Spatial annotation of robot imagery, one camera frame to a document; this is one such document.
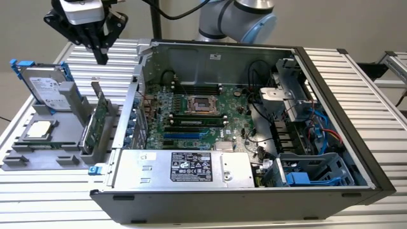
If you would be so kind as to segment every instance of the warning label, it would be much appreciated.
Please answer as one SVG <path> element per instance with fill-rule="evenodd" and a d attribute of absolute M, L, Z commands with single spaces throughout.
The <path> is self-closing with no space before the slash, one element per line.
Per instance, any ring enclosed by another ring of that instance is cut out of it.
<path fill-rule="evenodd" d="M 172 153 L 171 180 L 174 182 L 214 181 L 211 153 Z"/>
<path fill-rule="evenodd" d="M 46 105 L 55 110 L 70 109 L 67 98 L 59 93 L 59 84 L 51 78 L 31 77 L 32 85 Z"/>

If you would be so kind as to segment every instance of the power supply label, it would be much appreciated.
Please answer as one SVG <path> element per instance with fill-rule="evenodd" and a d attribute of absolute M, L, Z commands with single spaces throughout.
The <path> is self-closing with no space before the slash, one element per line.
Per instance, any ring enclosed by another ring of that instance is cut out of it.
<path fill-rule="evenodd" d="M 172 153 L 170 178 L 174 182 L 214 181 L 211 153 Z"/>

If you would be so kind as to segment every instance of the cpu socket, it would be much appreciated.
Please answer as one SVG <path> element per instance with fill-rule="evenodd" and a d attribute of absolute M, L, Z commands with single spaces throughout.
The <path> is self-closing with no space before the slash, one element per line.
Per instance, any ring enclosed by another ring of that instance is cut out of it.
<path fill-rule="evenodd" d="M 190 114 L 218 115 L 216 101 L 218 98 L 215 96 L 188 96 L 188 110 L 186 112 Z"/>

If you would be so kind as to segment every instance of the black pole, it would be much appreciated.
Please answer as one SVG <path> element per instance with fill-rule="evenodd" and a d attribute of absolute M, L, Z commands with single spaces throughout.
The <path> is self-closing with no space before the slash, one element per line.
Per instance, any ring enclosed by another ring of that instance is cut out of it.
<path fill-rule="evenodd" d="M 151 2 L 160 7 L 160 0 L 151 0 Z M 150 12 L 151 12 L 151 24 L 152 24 L 152 35 L 154 39 L 163 39 L 163 34 L 162 34 L 162 16 L 159 12 L 150 7 Z"/>

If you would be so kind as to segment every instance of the motherboard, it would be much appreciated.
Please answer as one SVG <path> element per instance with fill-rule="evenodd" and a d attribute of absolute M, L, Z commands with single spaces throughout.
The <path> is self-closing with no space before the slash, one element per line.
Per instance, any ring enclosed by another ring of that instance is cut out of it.
<path fill-rule="evenodd" d="M 255 152 L 255 144 L 246 140 L 254 128 L 247 96 L 239 86 L 220 89 L 219 86 L 184 85 L 179 89 L 159 84 L 148 86 L 147 149 Z"/>

